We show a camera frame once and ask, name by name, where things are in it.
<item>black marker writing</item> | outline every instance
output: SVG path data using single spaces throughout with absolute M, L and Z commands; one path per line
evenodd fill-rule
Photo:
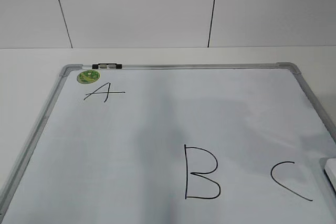
M 216 167 L 210 171 L 210 172 L 207 172 L 207 173 L 200 173 L 200 172 L 191 172 L 190 174 L 191 175 L 194 175 L 194 176 L 198 176 L 198 177 L 201 177 L 201 178 L 204 178 L 206 180 L 209 180 L 210 182 L 216 184 L 218 186 L 218 194 L 214 197 L 200 197 L 200 196 L 188 196 L 188 177 L 189 177 L 189 170 L 188 170 L 188 158 L 187 158 L 187 149 L 197 149 L 197 150 L 201 150 L 201 151 L 204 151 L 204 152 L 207 152 L 209 153 L 210 155 L 213 156 L 213 158 L 215 159 L 216 161 Z M 184 155 L 185 155 L 185 164 L 186 164 L 186 183 L 185 183 L 185 195 L 184 195 L 184 198 L 187 199 L 187 198 L 195 198 L 195 199 L 215 199 L 217 197 L 219 197 L 221 195 L 221 187 L 219 185 L 219 183 L 217 183 L 216 181 L 213 181 L 212 179 L 209 179 L 203 175 L 206 175 L 206 174 L 210 174 L 210 173 L 213 173 L 214 171 L 217 170 L 218 168 L 218 160 L 217 158 L 215 157 L 214 154 L 212 154 L 210 151 L 206 150 L 206 149 L 202 149 L 202 148 L 198 148 L 198 147 L 187 147 L 186 145 L 184 145 Z
M 276 164 L 276 165 L 273 166 L 272 169 L 271 169 L 271 178 L 272 178 L 272 179 L 275 181 L 275 183 L 277 183 L 279 186 L 282 186 L 284 189 L 289 190 L 289 191 L 292 192 L 293 194 L 295 194 L 295 195 L 301 197 L 302 199 L 305 199 L 305 200 L 307 200 L 307 201 L 313 201 L 312 199 L 308 199 L 308 198 L 306 198 L 306 197 L 304 197 L 304 196 L 302 196 L 302 195 L 296 193 L 295 191 L 289 189 L 287 186 L 284 186 L 283 184 L 279 183 L 279 182 L 273 177 L 273 170 L 274 170 L 274 168 L 277 167 L 278 165 L 285 164 L 285 163 L 295 164 L 295 162 L 293 162 L 293 161 L 284 161 L 284 162 L 280 162 L 280 163 Z
M 106 86 L 106 85 L 109 85 L 109 86 L 108 86 L 108 89 L 107 89 L 107 92 L 97 92 L 98 90 L 100 90 L 102 87 L 104 87 L 104 86 Z M 102 86 L 100 86 L 99 88 L 97 88 L 96 90 L 94 90 L 94 92 L 89 93 L 89 94 L 85 94 L 86 97 L 84 98 L 84 100 L 85 100 L 86 98 L 90 97 L 90 96 L 93 95 L 93 94 L 106 94 L 106 98 L 105 98 L 105 100 L 104 100 L 104 102 L 106 102 L 107 99 L 108 99 L 108 97 L 109 97 L 109 94 L 111 94 L 111 93 L 125 93 L 125 91 L 121 91 L 121 92 L 110 92 L 110 88 L 111 88 L 111 83 L 110 83 L 110 82 L 107 82 L 107 83 L 105 83 L 104 85 L 102 85 Z

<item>table surface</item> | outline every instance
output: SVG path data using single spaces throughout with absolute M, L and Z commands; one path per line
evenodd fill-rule
M 0 49 L 0 187 L 11 172 L 61 68 L 70 63 L 234 64 L 293 62 L 336 122 L 336 47 Z

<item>whiteboard surface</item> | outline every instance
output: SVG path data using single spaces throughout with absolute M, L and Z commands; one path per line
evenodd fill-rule
M 336 145 L 283 69 L 70 73 L 3 223 L 335 223 L 320 161 Z M 85 94 L 110 82 L 111 91 Z M 185 199 L 184 144 L 221 186 Z M 280 187 L 277 180 L 304 200 Z M 188 150 L 188 171 L 214 159 Z M 215 184 L 189 174 L 188 194 Z

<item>tile grout line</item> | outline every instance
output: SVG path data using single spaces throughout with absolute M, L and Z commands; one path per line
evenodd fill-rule
M 69 38 L 69 41 L 70 41 L 70 45 L 71 45 L 71 48 L 73 48 L 72 42 L 71 42 L 71 38 L 70 38 L 70 34 L 69 34 L 68 25 L 67 25 L 67 22 L 65 21 L 64 12 L 63 12 L 63 8 L 62 8 L 62 5 L 61 5 L 61 0 L 58 0 L 58 3 L 59 3 L 59 7 L 61 8 L 62 17 L 63 17 L 63 20 L 64 20 L 65 28 L 67 30 L 67 34 L 68 34 L 68 38 Z
M 207 46 L 207 47 L 209 47 L 209 45 L 210 45 L 210 37 L 211 37 L 211 29 L 212 29 L 212 20 L 213 20 L 213 18 L 214 18 L 215 1 L 216 1 L 216 0 L 214 0 L 213 5 L 212 5 L 212 13 L 211 13 L 211 21 L 210 21 L 210 30 L 209 30 L 209 39 L 208 39 L 208 46 Z

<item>plastic corner piece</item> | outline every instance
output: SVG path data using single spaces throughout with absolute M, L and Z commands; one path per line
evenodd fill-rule
M 59 73 L 59 76 L 68 76 L 71 71 L 79 70 L 79 69 L 82 69 L 82 68 L 83 68 L 83 64 L 68 64 L 68 65 L 65 65 L 62 68 L 61 73 Z
M 279 68 L 288 69 L 293 74 L 301 74 L 301 71 L 298 68 L 298 66 L 296 66 L 292 62 L 278 62 L 277 65 L 278 65 Z

